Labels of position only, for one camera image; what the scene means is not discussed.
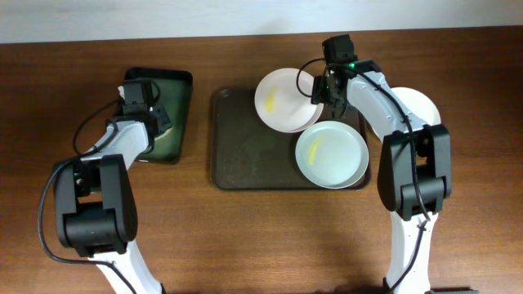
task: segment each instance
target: white plate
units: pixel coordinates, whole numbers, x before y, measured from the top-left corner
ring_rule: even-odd
[[[394,87],[392,91],[413,114],[427,122],[429,126],[441,123],[438,108],[425,94],[407,87]]]
[[[278,69],[266,75],[258,84],[254,104],[261,120],[276,131],[298,132],[314,124],[321,115],[323,104],[311,104],[311,98],[296,88],[297,69]],[[312,92],[314,78],[300,73],[300,88]]]
[[[359,132],[345,123],[318,122],[300,135],[296,162],[311,182],[341,189],[365,174],[369,150]]]

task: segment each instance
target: white bowl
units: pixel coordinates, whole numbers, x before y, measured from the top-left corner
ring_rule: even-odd
[[[324,105],[313,105],[311,98],[296,87],[298,69],[278,69],[267,74],[258,84],[254,96],[256,112],[272,129],[293,133],[312,126],[320,117]],[[302,91],[312,92],[314,78],[302,71],[299,85]]]
[[[367,171],[369,149],[359,132],[341,122],[318,122],[296,144],[296,162],[314,184],[341,189],[356,183]]]

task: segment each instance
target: yellow food scrap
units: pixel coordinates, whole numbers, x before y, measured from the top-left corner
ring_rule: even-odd
[[[276,91],[278,91],[279,86],[274,86],[271,89],[269,89],[269,95],[267,99],[265,100],[265,109],[272,113],[275,111],[275,94]]]
[[[316,151],[318,151],[318,146],[320,145],[321,138],[316,138],[314,142],[312,142],[311,146],[309,146],[309,152],[307,153],[309,155],[309,164],[314,165],[314,159],[316,158]]]

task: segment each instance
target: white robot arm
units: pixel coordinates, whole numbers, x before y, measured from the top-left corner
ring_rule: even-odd
[[[124,89],[131,98],[123,100],[119,116],[56,179],[58,236],[64,247],[97,265],[115,292],[162,294],[163,286],[147,269],[136,244],[137,213],[127,176],[136,157],[151,146],[159,122],[149,114],[155,101],[147,99],[152,97],[147,81],[130,82]],[[101,202],[77,200],[99,192]]]
[[[410,110],[389,88],[383,73],[368,72],[368,78],[380,85],[383,90],[388,91],[398,102],[403,111],[409,115],[410,123],[414,131],[422,130],[427,123],[412,114]],[[356,107],[367,119],[369,124],[376,130],[381,141],[385,136],[395,131],[408,132],[402,122],[398,109],[369,82],[357,75],[347,83],[346,97],[350,105]],[[428,280],[428,259],[431,246],[432,229],[437,219],[437,214],[432,215],[431,221],[425,226],[418,256],[412,265],[409,274],[394,289],[395,294],[425,293],[431,290]],[[391,265],[389,267],[386,281],[392,287],[408,268],[418,239],[419,226],[425,221],[422,214],[412,217],[411,220],[403,220],[396,212],[391,212],[392,222],[392,252]]]
[[[348,35],[322,45],[327,75],[315,78],[312,103],[358,109],[383,143],[378,191],[392,221],[391,264],[383,286],[387,293],[429,293],[431,234],[452,190],[449,133],[410,112],[380,68],[358,60]],[[417,167],[416,153],[427,163]]]

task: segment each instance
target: brown tray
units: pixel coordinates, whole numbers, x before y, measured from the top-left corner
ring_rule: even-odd
[[[257,115],[254,90],[226,88],[212,98],[211,177],[223,190],[318,190],[299,170],[294,149],[301,132],[287,134],[268,127]],[[355,128],[365,142],[365,120],[356,109],[340,119],[324,107],[319,122],[335,120]],[[364,176],[344,190],[364,188],[370,181],[370,166]]]

